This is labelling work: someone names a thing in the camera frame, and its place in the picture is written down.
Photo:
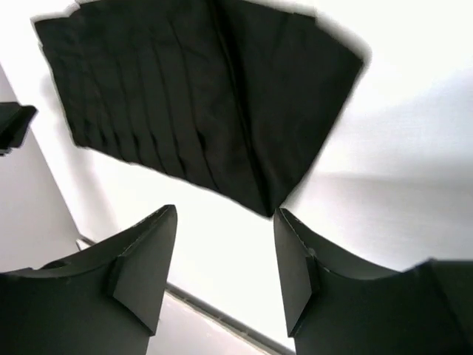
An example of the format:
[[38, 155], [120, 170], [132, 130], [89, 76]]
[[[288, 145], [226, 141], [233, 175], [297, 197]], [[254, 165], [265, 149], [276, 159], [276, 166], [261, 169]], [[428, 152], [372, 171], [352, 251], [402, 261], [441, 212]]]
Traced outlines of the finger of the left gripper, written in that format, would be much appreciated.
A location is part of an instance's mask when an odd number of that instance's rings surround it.
[[22, 146], [30, 123], [37, 113], [32, 105], [18, 102], [1, 102], [1, 156]]

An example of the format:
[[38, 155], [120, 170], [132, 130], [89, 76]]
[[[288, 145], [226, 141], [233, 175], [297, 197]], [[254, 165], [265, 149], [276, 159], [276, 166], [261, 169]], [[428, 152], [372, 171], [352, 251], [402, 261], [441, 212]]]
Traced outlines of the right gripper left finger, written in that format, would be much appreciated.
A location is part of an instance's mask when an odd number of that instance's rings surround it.
[[177, 232], [166, 205], [42, 268], [1, 275], [3, 354], [145, 354], [156, 334]]

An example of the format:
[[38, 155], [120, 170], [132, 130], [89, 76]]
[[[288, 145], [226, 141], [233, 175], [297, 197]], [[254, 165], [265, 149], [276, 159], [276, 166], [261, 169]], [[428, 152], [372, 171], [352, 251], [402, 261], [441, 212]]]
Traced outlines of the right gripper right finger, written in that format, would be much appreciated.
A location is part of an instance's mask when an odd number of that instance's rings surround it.
[[275, 212], [287, 334], [298, 354], [470, 354], [472, 262], [394, 271]]

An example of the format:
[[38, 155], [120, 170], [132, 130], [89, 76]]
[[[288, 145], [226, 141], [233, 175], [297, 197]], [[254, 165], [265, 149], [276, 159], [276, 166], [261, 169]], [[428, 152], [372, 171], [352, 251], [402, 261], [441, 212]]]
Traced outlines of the black pleated skirt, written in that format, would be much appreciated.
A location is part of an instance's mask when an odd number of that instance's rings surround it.
[[364, 58], [249, 1], [91, 1], [34, 28], [76, 146], [271, 217], [317, 159]]

